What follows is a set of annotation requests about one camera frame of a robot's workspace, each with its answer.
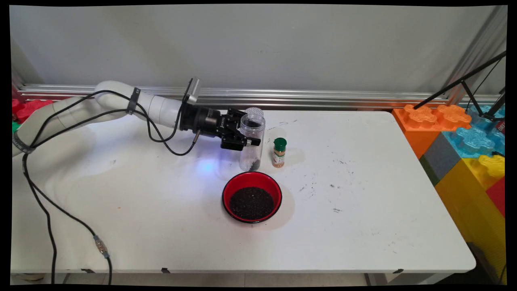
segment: red bowl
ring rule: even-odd
[[[238,190],[246,187],[258,187],[271,195],[273,198],[274,207],[270,214],[257,220],[248,220],[236,216],[230,210],[230,199],[232,198],[233,194]],[[231,178],[223,190],[224,209],[231,217],[245,223],[257,223],[270,219],[278,211],[280,204],[282,204],[282,191],[280,190],[280,186],[273,178],[261,172],[240,173],[237,176]]]

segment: gray foam block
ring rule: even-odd
[[[427,149],[425,158],[439,180],[443,179],[461,159],[443,133],[440,133]]]

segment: black bowl rim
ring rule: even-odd
[[[233,215],[233,214],[231,213],[231,211],[230,211],[228,208],[226,208],[226,205],[224,204],[224,190],[225,190],[225,189],[226,189],[226,187],[228,186],[228,183],[229,183],[230,181],[232,181],[232,180],[233,180],[233,178],[237,177],[238,175],[242,175],[242,174],[245,174],[245,173],[261,173],[261,174],[263,174],[263,175],[266,175],[266,176],[270,177],[270,178],[273,180],[273,182],[278,186],[278,189],[280,190],[280,202],[278,203],[278,207],[277,207],[277,209],[276,209],[276,210],[275,210],[271,215],[269,215],[266,219],[257,220],[257,221],[245,221],[245,220],[242,220],[241,218],[239,218],[239,217],[237,217],[237,216]],[[278,184],[278,182],[277,182],[273,177],[271,177],[270,175],[265,174],[265,173],[262,173],[262,172],[257,172],[257,171],[247,171],[247,172],[242,172],[242,173],[239,173],[239,174],[237,174],[237,175],[233,176],[231,179],[229,179],[229,180],[228,180],[228,182],[226,183],[226,185],[225,185],[225,186],[224,186],[224,188],[223,188],[223,193],[221,194],[221,201],[222,201],[222,203],[223,203],[223,207],[224,207],[224,209],[226,210],[226,212],[227,212],[231,217],[233,217],[233,219],[238,220],[238,221],[240,221],[240,222],[249,223],[249,224],[263,222],[263,221],[266,221],[266,220],[270,219],[271,217],[273,217],[273,215],[275,215],[275,214],[277,213],[277,211],[280,209],[280,206],[282,206],[282,198],[283,198],[282,188],[280,188],[280,185]]]

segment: cable tie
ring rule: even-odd
[[[127,114],[133,115],[133,112],[136,109],[136,103],[138,102],[138,97],[140,97],[140,88],[135,87],[133,94],[131,94],[131,98],[129,99],[128,108],[126,109]]]
[[[32,152],[34,152],[35,148],[31,148],[29,147],[28,145],[26,145],[19,137],[18,137],[18,130],[16,130],[13,134],[12,134],[12,144],[14,144],[14,146],[16,148],[18,148],[20,151],[26,153],[26,154],[30,154]]]

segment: white robotic arm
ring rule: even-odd
[[[117,81],[104,81],[95,87],[95,91],[101,90],[111,90],[129,97],[133,93],[134,87]],[[41,125],[49,116],[66,108],[67,106],[70,106],[72,103],[80,99],[81,97],[72,97],[36,110],[18,129],[18,138],[24,144],[30,145],[36,137]],[[148,116],[154,121],[154,123],[167,127],[174,127],[176,124],[176,116],[180,109],[181,101],[140,92],[138,103],[145,109],[145,111],[147,111]],[[69,128],[78,122],[92,118],[103,112],[115,109],[125,109],[128,107],[128,104],[128,100],[115,94],[100,93],[96,95],[94,99],[85,100],[50,119],[45,129],[38,137],[38,142],[65,128]],[[109,121],[121,118],[125,115],[125,112],[110,113],[89,121],[84,125],[88,123]],[[140,119],[145,120],[144,116],[139,114],[135,115]],[[12,156],[16,156],[20,153],[22,153],[22,151],[13,144]]]
[[[185,103],[183,104],[182,101],[179,100],[149,95],[141,91],[138,97],[138,104],[144,108],[148,117],[155,124],[161,124],[167,127],[175,127],[176,118],[178,113],[180,113],[179,130],[191,129],[198,135],[201,134],[210,137],[218,136],[221,138],[221,148],[224,149],[241,151],[244,146],[257,146],[260,144],[261,141],[259,139],[245,137],[237,130],[240,127],[240,118],[245,115],[244,112],[229,108],[227,114],[221,115],[218,110],[193,105],[200,88],[199,79],[194,78],[193,80],[194,81],[191,81],[187,88]],[[135,87],[117,81],[105,81],[95,87],[96,92],[102,90],[110,90],[130,97]],[[26,145],[21,148],[27,148],[33,143],[42,124],[47,118],[80,99],[82,99],[82,97],[72,97],[36,110],[22,126],[20,126],[16,132],[17,138],[13,137],[12,156],[22,153],[20,143]],[[93,118],[107,111],[127,109],[128,105],[129,100],[121,98],[116,94],[106,92],[99,93],[95,95],[93,99],[84,100],[51,118],[38,137],[36,144],[79,122]],[[109,121],[121,118],[124,115],[126,115],[124,111],[109,113],[82,125]],[[135,115],[142,120],[147,120],[145,116],[140,114]]]

